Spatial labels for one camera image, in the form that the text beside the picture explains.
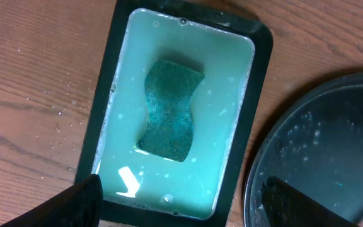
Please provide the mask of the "green yellow sponge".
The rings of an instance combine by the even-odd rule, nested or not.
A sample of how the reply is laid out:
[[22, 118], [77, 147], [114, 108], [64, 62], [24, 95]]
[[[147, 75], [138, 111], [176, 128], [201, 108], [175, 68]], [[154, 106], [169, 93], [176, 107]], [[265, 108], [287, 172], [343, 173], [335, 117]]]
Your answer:
[[193, 142], [192, 97], [205, 75], [175, 62], [158, 60], [144, 80], [147, 120], [136, 146], [183, 162]]

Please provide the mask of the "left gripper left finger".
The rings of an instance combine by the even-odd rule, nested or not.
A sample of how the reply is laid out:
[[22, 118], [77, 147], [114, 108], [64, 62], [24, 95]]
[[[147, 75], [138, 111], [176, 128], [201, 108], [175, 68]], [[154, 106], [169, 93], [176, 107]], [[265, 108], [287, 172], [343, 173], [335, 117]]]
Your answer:
[[102, 204], [100, 177], [92, 174], [1, 227], [97, 227]]

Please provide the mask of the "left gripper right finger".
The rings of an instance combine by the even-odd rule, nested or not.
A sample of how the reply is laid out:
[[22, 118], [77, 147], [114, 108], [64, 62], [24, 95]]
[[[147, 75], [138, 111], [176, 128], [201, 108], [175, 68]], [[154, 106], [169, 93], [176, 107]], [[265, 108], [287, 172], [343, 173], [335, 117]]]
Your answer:
[[262, 184], [261, 194], [270, 226], [357, 227], [275, 176]]

